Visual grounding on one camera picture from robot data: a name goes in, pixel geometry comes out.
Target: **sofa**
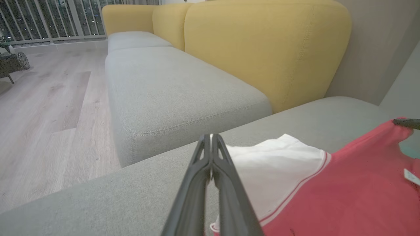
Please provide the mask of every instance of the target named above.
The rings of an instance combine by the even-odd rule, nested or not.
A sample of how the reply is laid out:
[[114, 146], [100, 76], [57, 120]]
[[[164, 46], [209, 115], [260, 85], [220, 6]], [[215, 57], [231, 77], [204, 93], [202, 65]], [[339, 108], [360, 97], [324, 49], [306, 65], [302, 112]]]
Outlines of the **sofa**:
[[122, 167], [322, 98], [351, 31], [331, 0], [108, 5], [102, 14]]
[[[235, 12], [229, 22], [226, 18], [232, 12], [227, 10], [230, 7], [243, 9], [243, 12]], [[164, 16], [182, 15], [171, 8], [186, 12], [184, 26], [182, 20], [158, 17], [165, 11], [167, 13], [162, 13]], [[258, 12], [263, 10], [263, 16], [252, 18], [253, 9]], [[324, 11], [315, 19], [320, 9]], [[344, 51], [347, 43], [347, 30], [342, 29], [343, 25], [350, 27], [347, 12], [338, 3], [329, 0], [262, 0], [257, 3], [217, 0], [176, 6], [112, 6], [105, 7], [103, 13], [106, 30], [110, 34], [106, 69], [113, 110], [112, 125], [116, 133], [115, 141], [119, 145], [119, 158], [123, 158], [121, 163], [127, 166], [1, 214], [1, 235], [158, 236], [199, 135], [220, 132], [228, 145], [251, 146], [289, 134], [307, 145], [334, 153], [391, 119], [378, 106], [361, 100], [349, 97], [323, 98], [343, 53], [340, 50]], [[305, 20], [298, 21], [296, 16], [287, 21], [293, 14]], [[246, 20], [238, 21], [239, 15], [245, 15], [241, 19]], [[197, 21], [199, 17], [203, 17], [203, 20]], [[162, 25], [173, 23], [184, 27], [180, 30], [184, 34], [166, 35], [165, 30], [155, 29], [156, 19]], [[122, 26], [128, 20], [142, 24]], [[341, 27], [337, 27], [333, 33], [330, 27], [336, 24]], [[297, 35], [301, 30], [304, 33], [303, 36], [300, 34], [302, 37], [294, 34], [276, 36], [278, 32], [270, 34], [267, 30], [273, 27], [281, 33], [288, 32], [286, 29]], [[235, 37], [240, 32], [243, 40]], [[324, 38], [322, 33], [341, 36]], [[133, 40], [121, 43], [126, 40], [124, 35], [131, 35]], [[171, 69], [176, 76], [164, 75], [159, 71], [162, 68]], [[143, 76], [146, 72], [154, 76]], [[216, 85], [208, 80], [216, 80]], [[199, 105], [183, 97], [183, 92], [188, 92], [188, 96]], [[251, 105], [249, 110], [237, 111], [247, 104]], [[223, 119], [210, 115], [221, 113], [220, 108], [230, 109], [226, 113], [232, 113], [224, 114]], [[198, 118], [206, 116], [208, 119], [194, 118], [196, 113], [200, 114]], [[174, 126], [167, 123], [169, 114], [173, 115], [172, 121], [182, 122], [182, 118], [187, 117], [196, 120], [199, 125], [193, 121], [185, 127], [175, 126], [173, 128], [177, 129], [173, 134], [170, 133], [172, 128], [169, 128], [165, 134], [167, 137], [162, 135], [150, 140], [130, 137], [125, 133], [127, 127], [137, 126], [139, 133], [146, 133], [146, 128], [151, 131], [159, 129], [152, 125]], [[191, 128], [198, 131], [191, 133]], [[128, 140], [128, 143], [124, 144], [118, 139]], [[133, 139], [145, 145], [142, 149], [152, 150], [132, 147]], [[209, 224], [218, 215], [218, 191], [214, 184], [207, 189], [206, 204], [206, 235], [212, 235]]]

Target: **light wood flooring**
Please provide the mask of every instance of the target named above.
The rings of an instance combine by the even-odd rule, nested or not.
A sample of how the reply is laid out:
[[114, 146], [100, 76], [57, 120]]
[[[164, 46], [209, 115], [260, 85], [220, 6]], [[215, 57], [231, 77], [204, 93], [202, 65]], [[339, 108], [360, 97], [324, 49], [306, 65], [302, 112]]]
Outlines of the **light wood flooring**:
[[31, 68], [12, 73], [15, 84], [0, 94], [0, 213], [120, 169], [106, 55], [28, 55]]

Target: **clothing label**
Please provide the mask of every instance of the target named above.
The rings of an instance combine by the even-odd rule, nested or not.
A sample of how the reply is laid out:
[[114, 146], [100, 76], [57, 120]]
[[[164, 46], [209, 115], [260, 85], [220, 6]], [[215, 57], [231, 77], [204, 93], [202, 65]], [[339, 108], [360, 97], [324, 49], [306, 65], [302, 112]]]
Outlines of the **clothing label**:
[[407, 169], [404, 169], [404, 177], [420, 186], [420, 179], [417, 178], [417, 176], [415, 176], [413, 173], [409, 172]]

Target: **yellow sofa backrest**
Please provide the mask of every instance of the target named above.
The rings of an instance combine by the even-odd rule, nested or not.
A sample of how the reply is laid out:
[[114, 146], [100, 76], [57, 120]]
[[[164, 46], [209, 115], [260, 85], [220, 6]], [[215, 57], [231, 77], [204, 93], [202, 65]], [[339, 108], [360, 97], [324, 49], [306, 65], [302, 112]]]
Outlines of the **yellow sofa backrest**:
[[161, 5], [153, 11], [153, 33], [185, 51], [184, 21], [192, 3]]
[[106, 34], [126, 31], [153, 33], [152, 15], [155, 5], [106, 5], [102, 9]]
[[223, 0], [193, 4], [185, 52], [263, 92], [277, 113], [322, 98], [351, 31], [331, 0]]

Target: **gray sofa seat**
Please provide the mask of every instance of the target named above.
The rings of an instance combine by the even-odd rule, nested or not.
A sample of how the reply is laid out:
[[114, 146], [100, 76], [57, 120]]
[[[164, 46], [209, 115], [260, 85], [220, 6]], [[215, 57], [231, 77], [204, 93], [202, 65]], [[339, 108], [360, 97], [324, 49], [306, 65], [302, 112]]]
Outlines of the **gray sofa seat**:
[[108, 53], [125, 48], [165, 46], [170, 47], [172, 45], [170, 42], [149, 32], [127, 31], [108, 36]]
[[173, 47], [115, 50], [105, 68], [122, 167], [272, 114], [259, 90]]
[[[333, 153], [390, 119], [375, 105], [330, 97], [221, 133], [228, 145], [250, 146], [290, 134]], [[108, 176], [51, 194], [0, 215], [2, 235], [159, 236], [196, 143], [162, 153]], [[218, 192], [207, 192], [207, 235], [218, 214]]]

